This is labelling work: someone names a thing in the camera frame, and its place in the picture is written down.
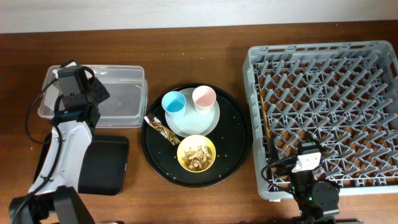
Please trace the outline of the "light blue cup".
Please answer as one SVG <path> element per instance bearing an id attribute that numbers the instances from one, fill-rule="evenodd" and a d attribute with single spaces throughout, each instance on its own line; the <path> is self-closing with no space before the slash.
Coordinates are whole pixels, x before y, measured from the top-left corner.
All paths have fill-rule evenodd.
<path id="1" fill-rule="evenodd" d="M 180 119 L 185 115 L 186 102 L 186 98 L 181 92 L 170 91 L 162 97 L 161 105 L 172 119 Z"/>

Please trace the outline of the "gold snack wrapper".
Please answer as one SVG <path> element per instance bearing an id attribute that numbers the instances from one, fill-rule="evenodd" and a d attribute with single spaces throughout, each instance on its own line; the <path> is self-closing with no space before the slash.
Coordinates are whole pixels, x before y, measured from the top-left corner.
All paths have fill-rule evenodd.
<path id="1" fill-rule="evenodd" d="M 144 116 L 144 120 L 147 122 L 149 126 L 158 131 L 168 142 L 170 142 L 173 146 L 177 146 L 181 143 L 181 140 L 177 137 L 177 135 L 171 131 L 169 128 L 166 128 L 161 121 L 155 117 L 152 113 Z"/>

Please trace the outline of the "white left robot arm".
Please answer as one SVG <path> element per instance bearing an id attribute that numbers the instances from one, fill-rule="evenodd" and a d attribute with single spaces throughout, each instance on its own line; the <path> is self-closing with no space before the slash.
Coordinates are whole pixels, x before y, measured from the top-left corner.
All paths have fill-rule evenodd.
<path id="1" fill-rule="evenodd" d="M 95 135 L 99 104 L 110 94 L 85 65 L 71 60 L 55 71 L 62 94 L 54 104 L 52 132 L 43 141 L 36 176 L 26 196 L 12 199 L 11 223 L 94 223 L 79 194 L 116 195 L 126 173 L 129 140 Z"/>

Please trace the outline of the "food scraps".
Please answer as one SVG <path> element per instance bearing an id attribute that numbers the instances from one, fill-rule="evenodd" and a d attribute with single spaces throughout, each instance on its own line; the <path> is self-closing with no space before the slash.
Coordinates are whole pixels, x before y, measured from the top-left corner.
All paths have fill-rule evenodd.
<path id="1" fill-rule="evenodd" d="M 183 163 L 192 171 L 206 169 L 212 162 L 212 153 L 209 146 L 199 145 L 185 149 L 182 156 Z"/>

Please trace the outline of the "yellow bowl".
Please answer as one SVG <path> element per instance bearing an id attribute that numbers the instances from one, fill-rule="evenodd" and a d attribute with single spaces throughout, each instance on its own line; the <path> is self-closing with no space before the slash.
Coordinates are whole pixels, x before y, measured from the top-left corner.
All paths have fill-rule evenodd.
<path id="1" fill-rule="evenodd" d="M 177 159 L 180 165 L 189 172 L 204 172 L 213 165 L 216 159 L 216 148 L 207 137 L 191 135 L 178 145 Z"/>

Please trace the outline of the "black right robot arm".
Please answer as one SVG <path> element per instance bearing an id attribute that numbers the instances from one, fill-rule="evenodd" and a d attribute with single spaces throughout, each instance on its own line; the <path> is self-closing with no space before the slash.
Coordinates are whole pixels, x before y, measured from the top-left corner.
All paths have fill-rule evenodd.
<path id="1" fill-rule="evenodd" d="M 296 154 L 275 159 L 263 168 L 275 169 L 279 175 L 289 177 L 291 189 L 282 190 L 293 196 L 300 211 L 292 223 L 337 223 L 340 186 L 331 180 L 316 179 L 313 174 L 320 167 L 324 152 L 321 144 L 306 132 Z"/>

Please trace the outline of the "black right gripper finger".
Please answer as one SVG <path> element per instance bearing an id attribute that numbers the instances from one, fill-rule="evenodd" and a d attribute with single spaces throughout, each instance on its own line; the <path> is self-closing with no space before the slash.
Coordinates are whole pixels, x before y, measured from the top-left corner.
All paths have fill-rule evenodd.
<path id="1" fill-rule="evenodd" d="M 270 154 L 270 163 L 275 163 L 277 161 L 279 161 L 279 155 L 278 155 L 278 150 L 275 146 L 275 142 L 273 139 L 270 140 L 270 144 L 269 144 L 269 154 Z"/>
<path id="2" fill-rule="evenodd" d="M 312 143 L 316 146 L 319 146 L 320 143 L 319 141 L 317 141 L 314 137 L 313 134 L 311 132 L 306 132 L 306 143 Z"/>

